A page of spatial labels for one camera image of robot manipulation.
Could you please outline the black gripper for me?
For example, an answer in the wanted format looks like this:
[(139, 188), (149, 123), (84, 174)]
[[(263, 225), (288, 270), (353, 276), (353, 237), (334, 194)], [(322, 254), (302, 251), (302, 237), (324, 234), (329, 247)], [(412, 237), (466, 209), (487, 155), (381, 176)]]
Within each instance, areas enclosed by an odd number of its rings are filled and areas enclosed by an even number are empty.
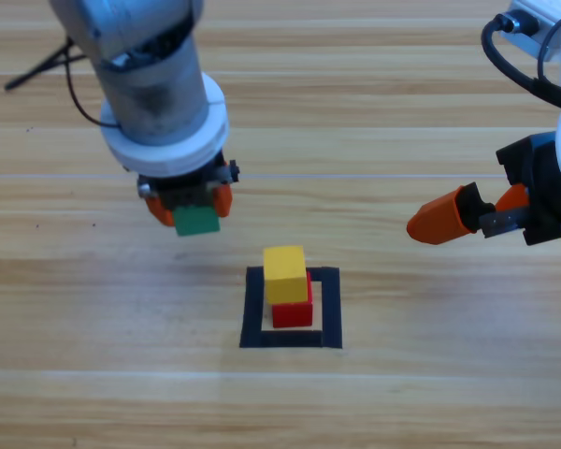
[(225, 218), (233, 202), (231, 184), (239, 181), (239, 174), (237, 162), (226, 161), (219, 152), (203, 167), (180, 176), (139, 175), (137, 193), (156, 220), (167, 227), (175, 226), (175, 210), (189, 207), (212, 207), (219, 218)]
[(511, 187), (495, 204), (484, 202), (475, 182), (420, 207), (409, 236), (440, 245), (482, 230), (486, 238), (521, 229), (528, 246), (561, 239), (561, 170), (555, 133), (520, 139), (496, 152)]

